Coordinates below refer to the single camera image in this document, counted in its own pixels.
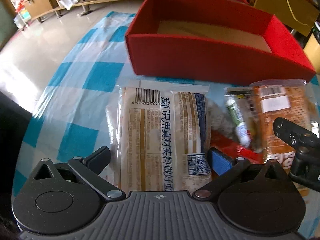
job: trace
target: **gray grip surface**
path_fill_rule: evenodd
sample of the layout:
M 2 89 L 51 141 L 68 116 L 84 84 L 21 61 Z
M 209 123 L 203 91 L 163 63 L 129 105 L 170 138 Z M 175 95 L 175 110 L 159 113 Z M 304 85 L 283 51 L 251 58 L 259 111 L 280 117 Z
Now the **gray grip surface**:
M 22 240 L 301 240 L 295 233 L 276 237 L 251 236 L 230 227 L 212 204 L 191 199 L 186 192 L 132 192 L 108 203 L 100 216 L 76 232 L 41 236 L 30 232 Z

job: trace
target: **black clamp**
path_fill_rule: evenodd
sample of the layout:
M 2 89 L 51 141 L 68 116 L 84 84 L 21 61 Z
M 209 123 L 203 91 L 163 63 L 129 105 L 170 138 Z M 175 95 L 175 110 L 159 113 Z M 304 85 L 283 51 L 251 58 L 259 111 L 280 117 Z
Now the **black clamp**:
M 192 197 L 216 203 L 221 217 L 252 234 L 270 236 L 296 230 L 305 204 L 278 161 L 269 160 L 265 165 L 250 164 L 245 158 L 236 161 Z
M 67 163 L 42 159 L 14 200 L 19 226 L 39 234 L 67 233 L 87 225 L 106 202 L 125 199 L 122 190 L 98 176 L 110 158 L 108 147 L 101 147 Z
M 296 150 L 289 177 L 320 192 L 320 139 L 317 135 L 282 117 L 274 120 L 273 131 Z

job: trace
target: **tiled floor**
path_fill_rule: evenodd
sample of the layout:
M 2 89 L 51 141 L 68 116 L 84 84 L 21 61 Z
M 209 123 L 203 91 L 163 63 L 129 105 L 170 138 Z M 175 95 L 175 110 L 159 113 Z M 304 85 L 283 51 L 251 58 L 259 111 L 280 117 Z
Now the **tiled floor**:
M 73 46 L 110 11 L 135 13 L 142 0 L 92 5 L 94 11 L 77 16 L 75 7 L 57 19 L 35 21 L 17 33 L 0 52 L 0 91 L 32 112 L 42 92 Z

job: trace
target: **cabinet leg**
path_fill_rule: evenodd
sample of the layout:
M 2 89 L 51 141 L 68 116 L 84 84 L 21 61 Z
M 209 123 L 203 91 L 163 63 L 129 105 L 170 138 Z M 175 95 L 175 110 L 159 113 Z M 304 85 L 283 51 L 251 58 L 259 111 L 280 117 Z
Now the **cabinet leg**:
M 57 16 L 58 19 L 59 19 L 61 16 L 63 16 L 60 11 L 55 11 L 55 14 L 56 14 L 56 16 Z
M 37 18 L 38 22 L 39 23 L 43 23 L 44 22 L 44 19 L 42 19 L 41 17 Z
M 80 13 L 80 16 L 87 15 L 92 12 L 88 5 L 83 5 L 82 8 L 83 8 L 83 12 Z

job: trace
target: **cardboard box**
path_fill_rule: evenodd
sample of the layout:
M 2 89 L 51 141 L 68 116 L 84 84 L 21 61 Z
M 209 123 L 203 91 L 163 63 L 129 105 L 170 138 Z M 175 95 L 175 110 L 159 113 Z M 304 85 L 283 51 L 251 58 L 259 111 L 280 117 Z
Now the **cardboard box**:
M 315 75 L 275 16 L 231 0 L 145 0 L 125 37 L 137 75 L 245 86 Z
M 253 6 L 308 36 L 319 15 L 319 11 L 306 0 L 251 0 Z

